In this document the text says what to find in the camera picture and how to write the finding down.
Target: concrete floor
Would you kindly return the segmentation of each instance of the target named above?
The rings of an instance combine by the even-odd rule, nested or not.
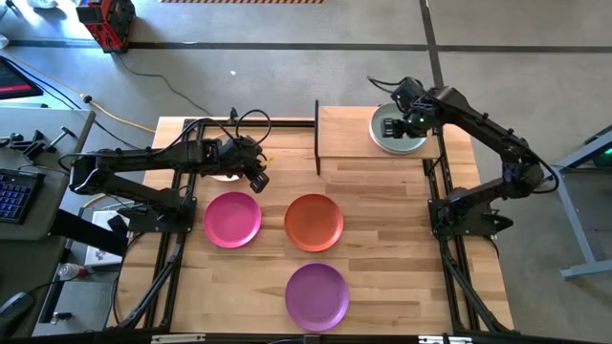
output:
[[[22,18],[7,12],[0,20],[0,33],[9,38],[91,43],[69,2],[51,12],[31,11],[15,2]],[[165,75],[214,114],[226,115],[235,106],[240,112],[262,108],[275,117],[310,117],[317,98],[325,105],[386,102],[386,95],[365,81],[366,75],[389,80],[412,75],[426,85],[433,83],[428,53],[419,48],[426,36],[418,0],[328,0],[317,6],[135,4],[139,20],[133,41],[248,43],[244,50],[131,50],[124,56],[137,71]],[[429,0],[429,5],[442,46],[612,46],[612,5],[606,0]],[[382,45],[370,52],[266,51],[257,43]],[[397,50],[388,46],[394,44],[420,51],[391,51]],[[8,51],[92,95],[111,112],[150,127],[159,116],[202,115],[168,92],[162,81],[130,75],[116,57],[97,49]],[[512,126],[546,161],[559,160],[612,122],[612,54],[441,53],[440,61],[446,84],[463,92],[474,108]],[[30,101],[59,106],[49,97]],[[137,145],[152,140],[152,135],[105,116],[99,120]],[[115,145],[95,130],[86,148]],[[498,157],[479,142],[474,146],[483,181],[498,177]],[[131,177],[141,180],[142,173]],[[585,181],[577,183],[573,190],[584,196]],[[599,187],[606,190],[601,185],[609,185],[609,180]],[[579,198],[579,207],[590,207],[589,197]],[[84,202],[86,198],[68,193],[63,206],[76,211]],[[610,342],[612,272],[571,282],[560,278],[559,268],[583,261],[558,196],[495,205],[515,220],[514,227],[499,235],[499,246],[516,328],[534,335]],[[609,222],[592,226],[611,229]],[[610,243],[609,233],[599,235],[592,242]],[[596,247],[600,256],[609,257],[609,245]],[[108,288],[81,287],[72,291],[76,297],[66,300],[66,308],[71,302],[85,302],[92,290],[105,293]],[[96,323],[91,312],[82,316],[89,320],[84,321],[88,328],[81,330]],[[100,327],[104,316],[96,315]]]

